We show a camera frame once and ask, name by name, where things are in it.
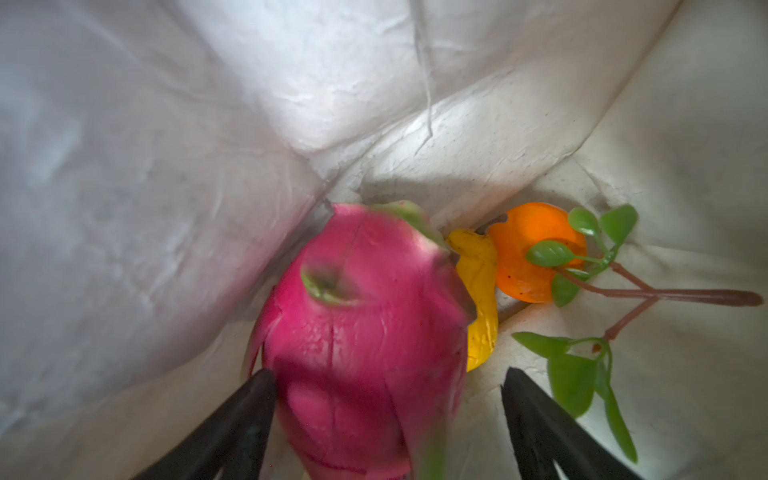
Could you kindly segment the magenta dragon fruit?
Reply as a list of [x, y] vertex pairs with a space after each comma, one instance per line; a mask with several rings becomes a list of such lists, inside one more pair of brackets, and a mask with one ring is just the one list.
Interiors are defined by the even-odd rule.
[[332, 207], [268, 296], [243, 374], [313, 479], [441, 479], [475, 305], [417, 204]]

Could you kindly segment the orange tangerine with leaves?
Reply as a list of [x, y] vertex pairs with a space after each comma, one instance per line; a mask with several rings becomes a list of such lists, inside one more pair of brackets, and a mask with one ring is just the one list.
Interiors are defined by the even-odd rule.
[[527, 203], [506, 213], [488, 233], [498, 254], [501, 291], [527, 303], [570, 304], [582, 292], [605, 298], [632, 299], [637, 306], [600, 337], [552, 337], [514, 334], [529, 351], [546, 359], [547, 377], [557, 404], [574, 419], [595, 397], [602, 399], [611, 433], [624, 456], [638, 453], [612, 387], [611, 343], [634, 320], [661, 301], [725, 307], [757, 307], [755, 292], [723, 289], [659, 289], [629, 272], [618, 260], [639, 220], [630, 204], [600, 216], [583, 207], [565, 211], [545, 203]]

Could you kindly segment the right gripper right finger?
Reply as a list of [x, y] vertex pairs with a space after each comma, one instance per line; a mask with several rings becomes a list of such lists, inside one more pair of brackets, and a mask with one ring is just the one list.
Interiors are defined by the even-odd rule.
[[523, 480], [640, 480], [595, 441], [523, 370], [507, 369], [502, 404]]

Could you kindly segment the yellow pear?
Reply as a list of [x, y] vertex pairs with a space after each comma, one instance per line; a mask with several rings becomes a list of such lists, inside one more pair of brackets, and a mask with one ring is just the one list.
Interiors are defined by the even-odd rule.
[[451, 232], [446, 243], [459, 254], [456, 269], [476, 306], [476, 320], [468, 329], [467, 371], [471, 372], [491, 357], [498, 339], [498, 254], [490, 237], [468, 229]]

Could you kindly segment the cream canvas grocery bag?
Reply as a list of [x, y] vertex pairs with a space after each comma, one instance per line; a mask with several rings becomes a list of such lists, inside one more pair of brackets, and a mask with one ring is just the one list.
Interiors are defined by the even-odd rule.
[[5, 1], [1, 475], [128, 479], [240, 384], [332, 202], [634, 206], [767, 290], [763, 1]]

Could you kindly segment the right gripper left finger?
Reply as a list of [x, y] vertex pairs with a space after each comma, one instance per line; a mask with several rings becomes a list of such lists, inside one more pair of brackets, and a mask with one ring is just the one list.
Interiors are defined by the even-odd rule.
[[261, 369], [138, 479], [257, 479], [277, 399], [274, 373]]

